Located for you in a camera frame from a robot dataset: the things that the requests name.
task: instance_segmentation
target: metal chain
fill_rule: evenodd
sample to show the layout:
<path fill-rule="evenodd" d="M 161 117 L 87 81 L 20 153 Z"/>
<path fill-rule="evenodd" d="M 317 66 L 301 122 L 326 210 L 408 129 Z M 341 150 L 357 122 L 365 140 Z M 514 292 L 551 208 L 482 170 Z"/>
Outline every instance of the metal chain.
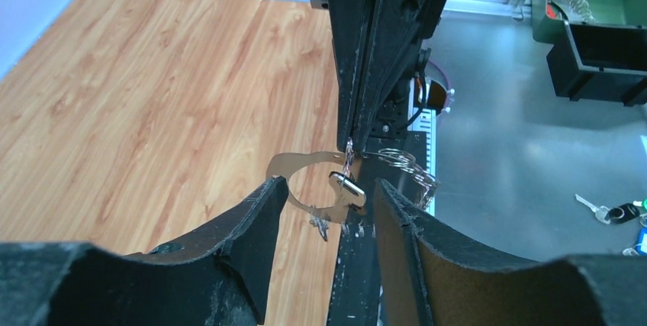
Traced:
<path fill-rule="evenodd" d="M 350 174 L 350 167 L 352 166 L 352 161 L 353 157 L 355 156 L 355 153 L 352 151 L 352 138 L 348 138 L 348 142 L 346 142 L 346 152 L 345 152 L 345 157 L 344 157 L 344 165 L 342 169 L 342 174 L 345 177 L 348 177 Z"/>
<path fill-rule="evenodd" d="M 397 167 L 409 173 L 413 180 L 423 188 L 422 196 L 416 206 L 422 210 L 429 208 L 440 182 L 436 177 L 416 163 L 416 157 L 404 150 L 384 148 L 378 150 L 376 155 L 389 166 Z"/>

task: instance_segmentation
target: gray metal floor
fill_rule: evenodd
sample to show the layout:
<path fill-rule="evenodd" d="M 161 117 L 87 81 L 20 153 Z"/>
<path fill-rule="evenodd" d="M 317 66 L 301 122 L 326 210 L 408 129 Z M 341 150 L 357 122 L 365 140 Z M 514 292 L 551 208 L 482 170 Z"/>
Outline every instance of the gray metal floor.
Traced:
<path fill-rule="evenodd" d="M 437 128 L 439 220 L 534 260 L 636 242 L 638 221 L 602 224 L 574 195 L 609 207 L 647 198 L 642 106 L 556 97 L 551 45 L 528 22 L 451 13 L 430 46 L 456 90 Z"/>

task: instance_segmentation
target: black metal frame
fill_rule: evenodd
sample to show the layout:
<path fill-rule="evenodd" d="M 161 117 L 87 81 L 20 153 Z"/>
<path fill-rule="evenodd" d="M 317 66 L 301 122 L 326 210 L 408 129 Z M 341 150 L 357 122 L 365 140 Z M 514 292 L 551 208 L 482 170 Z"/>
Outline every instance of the black metal frame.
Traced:
<path fill-rule="evenodd" d="M 285 179 L 269 179 L 148 254 L 0 244 L 0 324 L 262 324 L 287 197 Z"/>
<path fill-rule="evenodd" d="M 445 2 L 311 0 L 314 7 L 330 11 L 340 86 L 337 149 L 343 151 L 349 137 L 363 151 L 369 136 L 406 134 L 407 115 L 398 115 L 401 108 L 393 104 L 406 107 L 408 82 L 423 72 L 429 57 L 420 50 L 422 40 L 432 36 Z"/>
<path fill-rule="evenodd" d="M 426 135 L 412 133 L 406 140 L 369 138 L 368 151 L 396 148 L 412 153 L 418 163 L 426 165 Z M 337 263 L 328 307 L 327 324 L 377 324 L 380 304 L 381 276 L 378 265 L 378 250 L 375 242 L 373 193 L 375 180 L 384 178 L 390 182 L 402 182 L 400 188 L 414 200 L 420 187 L 407 178 L 407 173 L 379 160 L 362 162 L 357 184 L 366 193 L 366 215 L 349 211 L 346 219 L 348 231 L 341 234 L 337 250 Z"/>
<path fill-rule="evenodd" d="M 548 263 L 495 250 L 375 185 L 388 324 L 644 324 L 647 261 L 573 255 Z"/>

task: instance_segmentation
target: cable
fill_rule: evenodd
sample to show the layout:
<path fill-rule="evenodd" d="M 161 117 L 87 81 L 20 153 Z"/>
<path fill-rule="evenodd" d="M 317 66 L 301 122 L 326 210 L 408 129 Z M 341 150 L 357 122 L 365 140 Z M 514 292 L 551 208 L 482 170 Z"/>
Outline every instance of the cable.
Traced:
<path fill-rule="evenodd" d="M 418 111 L 416 111 L 416 113 L 413 116 L 411 116 L 411 118 L 405 124 L 401 126 L 397 126 L 395 128 L 396 130 L 404 129 L 406 127 L 409 127 L 409 125 L 413 124 L 413 122 L 416 121 L 418 116 L 420 116 L 420 114 L 423 113 L 423 110 L 427 105 L 427 81 L 425 80 L 424 71 L 420 72 L 420 76 L 418 78 L 420 78 L 422 89 L 423 89 L 423 97 L 422 97 L 422 101 L 420 101 L 420 107 L 418 107 Z"/>
<path fill-rule="evenodd" d="M 438 70 L 438 73 L 440 73 L 441 77 L 445 80 L 446 88 L 447 88 L 447 97 L 445 97 L 445 103 L 443 104 L 443 110 L 449 107 L 449 104 L 451 102 L 452 98 L 452 90 L 454 90 L 454 87 L 452 85 L 452 80 L 449 78 L 447 73 L 445 73 L 445 70 L 440 67 L 437 63 L 435 63 L 433 60 L 429 59 L 427 60 L 427 64 L 433 66 L 436 70 Z"/>

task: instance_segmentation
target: wood grain laminate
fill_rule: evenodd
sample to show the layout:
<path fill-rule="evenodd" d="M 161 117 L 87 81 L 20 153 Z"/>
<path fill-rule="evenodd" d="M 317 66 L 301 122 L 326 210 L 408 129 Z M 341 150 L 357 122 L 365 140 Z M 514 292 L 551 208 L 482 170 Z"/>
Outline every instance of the wood grain laminate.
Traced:
<path fill-rule="evenodd" d="M 270 0 L 74 0 L 0 83 L 0 240 L 149 251 L 281 152 L 334 150 L 328 14 Z M 333 200 L 326 169 L 291 187 Z M 286 205 L 266 324 L 324 324 L 339 241 Z"/>

